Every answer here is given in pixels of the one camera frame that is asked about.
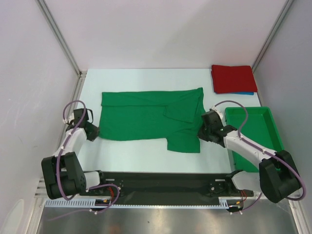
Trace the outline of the green t shirt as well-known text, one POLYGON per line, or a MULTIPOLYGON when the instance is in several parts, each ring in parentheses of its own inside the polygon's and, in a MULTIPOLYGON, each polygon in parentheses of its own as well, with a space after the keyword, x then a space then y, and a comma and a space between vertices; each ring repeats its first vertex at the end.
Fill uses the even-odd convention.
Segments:
POLYGON ((102 139, 161 139, 167 150, 200 153, 203 88, 185 91, 103 92, 99 120, 102 139))

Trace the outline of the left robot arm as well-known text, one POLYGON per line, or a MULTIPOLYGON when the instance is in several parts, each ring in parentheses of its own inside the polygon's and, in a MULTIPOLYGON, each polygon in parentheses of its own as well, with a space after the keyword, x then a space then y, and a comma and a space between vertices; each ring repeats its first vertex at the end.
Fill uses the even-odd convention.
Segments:
POLYGON ((65 139, 53 156, 41 161, 44 183, 50 199, 64 198, 91 188, 97 195, 104 194, 108 183, 100 178, 100 171, 83 171, 77 155, 86 141, 94 141, 99 128, 89 120, 90 109, 75 109, 70 116, 65 139))

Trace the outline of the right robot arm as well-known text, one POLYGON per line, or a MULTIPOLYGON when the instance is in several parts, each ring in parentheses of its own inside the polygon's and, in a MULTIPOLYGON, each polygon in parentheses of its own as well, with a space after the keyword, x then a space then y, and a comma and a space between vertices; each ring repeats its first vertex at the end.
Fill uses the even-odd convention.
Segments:
POLYGON ((273 203, 278 203, 299 189, 303 189, 296 165, 291 154, 279 152, 250 140, 231 125, 224 126, 217 111, 210 109, 202 116, 203 124, 197 136, 207 142, 216 143, 238 153, 259 171, 254 186, 248 190, 259 190, 273 203))

